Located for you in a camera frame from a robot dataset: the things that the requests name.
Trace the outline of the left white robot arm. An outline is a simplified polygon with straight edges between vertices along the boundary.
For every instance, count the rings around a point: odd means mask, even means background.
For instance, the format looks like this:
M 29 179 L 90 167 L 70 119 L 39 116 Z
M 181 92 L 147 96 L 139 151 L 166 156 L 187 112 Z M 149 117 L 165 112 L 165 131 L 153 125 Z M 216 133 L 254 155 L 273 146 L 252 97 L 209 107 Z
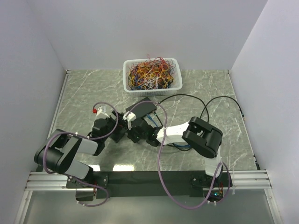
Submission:
M 87 188 L 93 184 L 93 168 L 74 160 L 76 153 L 90 154 L 98 156 L 105 148 L 105 141 L 109 138 L 114 141 L 119 141 L 125 133 L 123 129 L 126 124 L 123 120 L 123 113 L 112 112 L 113 115 L 118 115 L 119 122 L 114 128 L 116 120 L 111 116 L 98 117 L 92 126 L 92 131 L 88 138 L 80 138 L 66 134 L 61 129 L 56 129 L 50 136 L 54 138 L 46 151 L 46 166 L 47 169 L 59 174 L 66 174 L 77 178 L 78 183 Z

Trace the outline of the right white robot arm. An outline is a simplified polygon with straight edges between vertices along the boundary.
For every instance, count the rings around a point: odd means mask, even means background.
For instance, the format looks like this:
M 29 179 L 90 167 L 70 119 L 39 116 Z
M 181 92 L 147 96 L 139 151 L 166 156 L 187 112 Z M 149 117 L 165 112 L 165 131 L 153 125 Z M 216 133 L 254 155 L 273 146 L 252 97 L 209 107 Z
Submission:
M 130 118 L 127 121 L 128 137 L 133 142 L 142 139 L 154 147 L 185 144 L 204 157 L 207 184 L 216 186 L 222 181 L 221 168 L 216 169 L 221 163 L 218 151 L 223 133 L 220 129 L 198 117 L 192 117 L 188 122 L 167 128 L 152 127 L 143 118 Z

